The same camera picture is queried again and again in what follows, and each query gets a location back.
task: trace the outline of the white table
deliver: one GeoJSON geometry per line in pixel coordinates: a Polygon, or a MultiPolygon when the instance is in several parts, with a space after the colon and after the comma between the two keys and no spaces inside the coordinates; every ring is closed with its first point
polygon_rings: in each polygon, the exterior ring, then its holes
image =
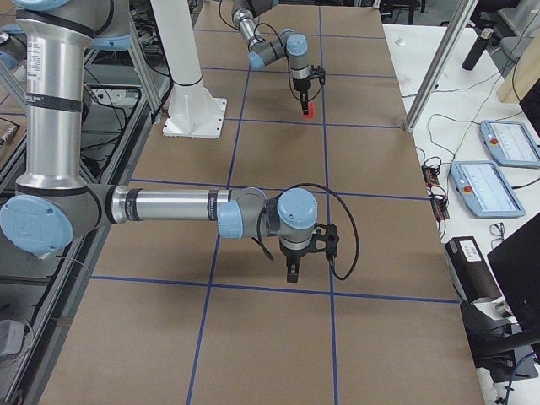
{"type": "MultiPolygon", "coordinates": [[[[408,25],[384,25],[386,40],[390,48],[391,58],[399,80],[400,90],[403,96],[416,94],[424,79],[424,75],[435,54],[440,39],[445,32],[441,27],[408,26],[408,25]]],[[[432,144],[429,140],[428,121],[434,114],[442,114],[457,120],[470,120],[481,122],[482,120],[496,120],[512,116],[521,112],[519,105],[502,104],[496,95],[496,90],[502,84],[503,79],[497,73],[491,57],[485,52],[478,64],[472,71],[461,68],[462,62],[468,54],[473,42],[476,40],[473,29],[465,29],[462,37],[452,52],[449,62],[439,79],[437,90],[451,90],[468,88],[476,83],[485,83],[474,86],[468,90],[433,93],[429,99],[422,116],[414,128],[413,136],[417,146],[423,149],[427,155],[440,156],[443,162],[451,161],[451,154],[432,144]]],[[[405,97],[405,108],[408,110],[413,103],[413,97],[405,97]]],[[[510,120],[524,122],[537,143],[540,139],[524,114],[512,117],[510,120]]],[[[489,160],[483,146],[479,126],[466,122],[453,122],[443,117],[433,117],[430,123],[433,139],[451,151],[456,151],[463,139],[462,146],[456,154],[456,160],[489,160]]],[[[491,250],[491,240],[495,237],[489,232],[489,226],[493,223],[504,222],[505,237],[519,229],[528,219],[540,212],[540,182],[516,190],[516,195],[526,209],[526,216],[518,219],[477,219],[465,208],[461,197],[455,191],[455,187],[447,182],[450,166],[443,165],[440,170],[440,184],[447,190],[450,206],[450,219],[446,221],[446,231],[443,243],[455,236],[472,235],[476,239],[482,253],[487,255],[491,250]]],[[[540,170],[502,168],[502,171],[512,186],[519,186],[537,179],[540,170]]],[[[490,311],[489,305],[484,305],[483,310],[490,311]]],[[[505,395],[504,384],[497,384],[496,389],[500,396],[505,395]]],[[[540,378],[529,381],[516,381],[513,384],[515,390],[510,394],[511,405],[531,405],[537,403],[540,397],[540,378]]],[[[494,394],[484,390],[486,400],[494,394]]]]}

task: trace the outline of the brown table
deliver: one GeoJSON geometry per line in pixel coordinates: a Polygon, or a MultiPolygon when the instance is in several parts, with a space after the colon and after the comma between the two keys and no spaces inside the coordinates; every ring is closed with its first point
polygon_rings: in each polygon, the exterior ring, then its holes
{"type": "MultiPolygon", "coordinates": [[[[248,71],[240,35],[205,3],[197,45],[206,86],[229,101],[222,136],[155,127],[132,185],[328,184],[359,226],[356,272],[333,280],[312,255],[290,284],[276,240],[270,262],[213,223],[115,227],[41,404],[483,403],[378,12],[282,5],[262,20],[308,35],[327,69],[316,117],[300,116],[283,61],[248,71]]],[[[317,198],[344,273],[350,225],[317,198]]]]}

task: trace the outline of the blue cable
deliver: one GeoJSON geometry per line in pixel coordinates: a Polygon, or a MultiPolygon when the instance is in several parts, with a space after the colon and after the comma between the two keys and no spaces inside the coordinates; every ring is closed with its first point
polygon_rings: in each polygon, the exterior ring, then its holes
{"type": "Polygon", "coordinates": [[[520,361],[517,362],[516,367],[512,370],[512,375],[510,376],[510,380],[508,381],[508,386],[506,387],[506,398],[505,398],[505,405],[508,405],[508,399],[510,398],[510,391],[512,389],[512,382],[514,382],[514,378],[516,378],[517,369],[520,368],[520,365],[527,360],[529,357],[534,356],[534,352],[530,352],[529,354],[523,356],[520,361]]]}

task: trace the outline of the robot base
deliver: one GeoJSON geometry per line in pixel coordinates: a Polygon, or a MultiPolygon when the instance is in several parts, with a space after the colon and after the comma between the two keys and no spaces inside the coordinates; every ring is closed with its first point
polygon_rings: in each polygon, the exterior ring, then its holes
{"type": "Polygon", "coordinates": [[[195,93],[188,92],[190,94],[177,87],[180,86],[175,86],[173,91],[163,134],[166,137],[219,138],[227,100],[215,99],[203,86],[195,93]]]}

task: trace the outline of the black bottle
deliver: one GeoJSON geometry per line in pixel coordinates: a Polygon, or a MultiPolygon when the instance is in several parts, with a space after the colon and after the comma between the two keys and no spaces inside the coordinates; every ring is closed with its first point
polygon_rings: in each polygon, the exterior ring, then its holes
{"type": "Polygon", "coordinates": [[[493,30],[491,28],[485,28],[482,31],[482,34],[480,34],[480,36],[474,41],[474,44],[472,44],[471,51],[469,51],[469,54],[465,58],[462,68],[465,70],[474,69],[478,59],[480,59],[482,56],[482,52],[484,52],[488,47],[489,39],[491,38],[492,34],[493,30]]]}

